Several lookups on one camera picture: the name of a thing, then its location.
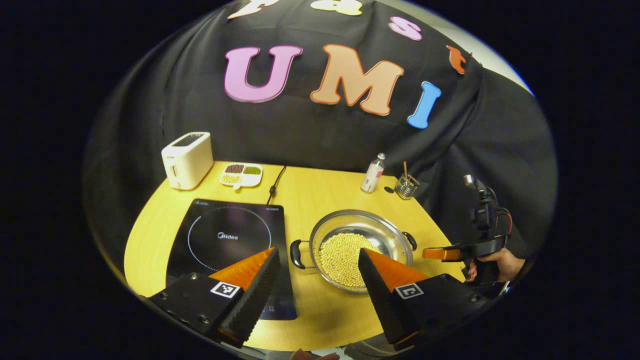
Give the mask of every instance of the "stainless steel pot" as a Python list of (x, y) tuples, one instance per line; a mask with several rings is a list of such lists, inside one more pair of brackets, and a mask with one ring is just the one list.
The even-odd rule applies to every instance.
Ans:
[[(291, 243), (291, 261), (300, 269), (316, 268), (325, 280), (351, 293), (367, 293), (367, 288), (347, 286), (331, 280), (319, 259), (320, 246), (339, 233), (355, 233), (365, 236), (380, 252), (407, 266), (413, 263), (412, 251), (418, 246), (409, 233), (401, 232), (394, 224), (378, 215), (361, 210), (340, 210), (326, 215), (314, 227), (309, 241), (296, 240)], [(300, 243), (309, 243), (309, 253), (314, 266), (305, 266), (300, 261)]]

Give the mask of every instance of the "orange letter m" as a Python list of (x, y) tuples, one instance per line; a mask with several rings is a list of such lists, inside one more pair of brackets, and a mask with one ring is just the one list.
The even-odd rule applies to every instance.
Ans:
[(338, 86), (342, 90), (347, 105), (353, 106), (367, 91), (369, 96), (360, 103), (367, 113), (386, 116), (391, 112), (389, 100), (396, 80), (404, 74), (404, 69), (391, 61), (381, 61), (365, 74), (358, 53), (344, 45), (328, 44), (324, 51), (329, 61), (320, 89), (311, 93), (310, 98), (320, 104), (334, 105), (340, 102)]

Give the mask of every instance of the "power cord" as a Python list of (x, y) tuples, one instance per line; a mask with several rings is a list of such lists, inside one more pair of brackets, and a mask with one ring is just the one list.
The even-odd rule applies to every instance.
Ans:
[(278, 185), (278, 181), (280, 180), (280, 176), (282, 176), (282, 173), (284, 172), (284, 169), (286, 169), (286, 168), (287, 168), (287, 165), (285, 165), (282, 168), (282, 170), (278, 174), (278, 177), (276, 178), (276, 182), (273, 183), (273, 186), (269, 189), (269, 199), (267, 200), (267, 205), (269, 205), (269, 202), (271, 201), (271, 197), (276, 193), (276, 186)]
[(509, 212), (509, 210), (505, 208), (500, 208), (500, 210), (496, 213), (496, 215), (505, 215), (509, 218), (509, 231), (507, 232), (507, 235), (511, 235), (511, 228), (513, 227), (513, 219), (511, 218), (511, 213)]
[(489, 191), (493, 195), (493, 198), (495, 199), (495, 203), (497, 204), (498, 203), (498, 197), (495, 196), (495, 191), (492, 188), (490, 188), (489, 186), (487, 186), (486, 188), (489, 189)]

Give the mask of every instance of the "brown beans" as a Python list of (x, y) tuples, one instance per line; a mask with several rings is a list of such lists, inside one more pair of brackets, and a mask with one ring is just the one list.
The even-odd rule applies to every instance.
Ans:
[(242, 169), (244, 169), (244, 165), (240, 165), (240, 164), (231, 164), (229, 166), (227, 166), (227, 169), (225, 170), (225, 172), (231, 172), (234, 174), (238, 174), (242, 172)]

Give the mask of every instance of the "soybean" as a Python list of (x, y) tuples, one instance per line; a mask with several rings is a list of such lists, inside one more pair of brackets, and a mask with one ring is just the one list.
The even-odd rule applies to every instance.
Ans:
[(333, 281), (355, 288), (365, 286), (358, 258), (365, 248), (381, 254), (366, 237), (354, 233), (340, 233), (328, 238), (320, 245), (320, 264), (325, 274)]
[(240, 176), (238, 175), (223, 175), (222, 176), (222, 181), (224, 181), (225, 183), (230, 183), (230, 184), (235, 184), (238, 181), (240, 181)]

